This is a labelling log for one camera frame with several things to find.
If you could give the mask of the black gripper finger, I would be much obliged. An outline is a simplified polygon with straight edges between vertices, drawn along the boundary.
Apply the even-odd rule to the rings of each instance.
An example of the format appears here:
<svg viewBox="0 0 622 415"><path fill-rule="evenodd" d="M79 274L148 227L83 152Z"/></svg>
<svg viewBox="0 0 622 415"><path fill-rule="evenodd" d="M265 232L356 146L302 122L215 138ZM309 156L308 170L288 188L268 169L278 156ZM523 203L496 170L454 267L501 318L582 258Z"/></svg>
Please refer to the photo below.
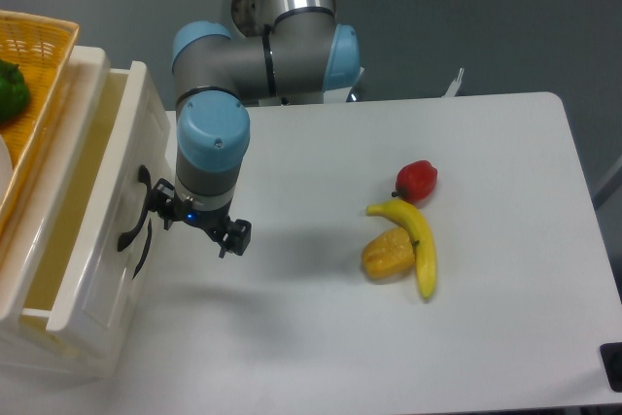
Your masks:
<svg viewBox="0 0 622 415"><path fill-rule="evenodd" d="M207 230L209 238L220 246L219 258L226 254L242 256L252 236L252 224L246 220L225 218Z"/></svg>
<svg viewBox="0 0 622 415"><path fill-rule="evenodd" d="M163 228L169 230L176 222L174 186L160 178L147 193L147 210L157 213L162 219Z"/></svg>

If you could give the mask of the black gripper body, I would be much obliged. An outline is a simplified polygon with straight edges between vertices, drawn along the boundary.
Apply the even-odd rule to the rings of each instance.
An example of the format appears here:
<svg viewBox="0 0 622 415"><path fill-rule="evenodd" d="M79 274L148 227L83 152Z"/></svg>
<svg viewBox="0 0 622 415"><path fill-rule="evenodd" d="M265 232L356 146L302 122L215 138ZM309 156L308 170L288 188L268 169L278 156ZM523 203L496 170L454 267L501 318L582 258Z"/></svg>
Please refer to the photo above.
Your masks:
<svg viewBox="0 0 622 415"><path fill-rule="evenodd" d="M184 223L202 230L212 240L223 240L230 222L230 204L231 200L217 209L207 209L173 194L167 201L167 228L175 223Z"/></svg>

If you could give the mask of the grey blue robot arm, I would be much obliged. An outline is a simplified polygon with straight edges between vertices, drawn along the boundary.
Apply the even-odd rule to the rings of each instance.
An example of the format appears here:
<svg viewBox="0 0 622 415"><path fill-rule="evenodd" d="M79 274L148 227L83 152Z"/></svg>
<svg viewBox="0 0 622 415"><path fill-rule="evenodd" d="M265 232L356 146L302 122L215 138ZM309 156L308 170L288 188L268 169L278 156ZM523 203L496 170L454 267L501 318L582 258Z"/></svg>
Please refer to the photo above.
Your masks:
<svg viewBox="0 0 622 415"><path fill-rule="evenodd" d="M173 41L177 158L145 207L167 225L204 231L222 254L242 255L252 226L229 208L250 144L249 101L352 86L360 75L353 27L336 21L334 0L268 0L269 22L234 40L221 24L195 21Z"/></svg>

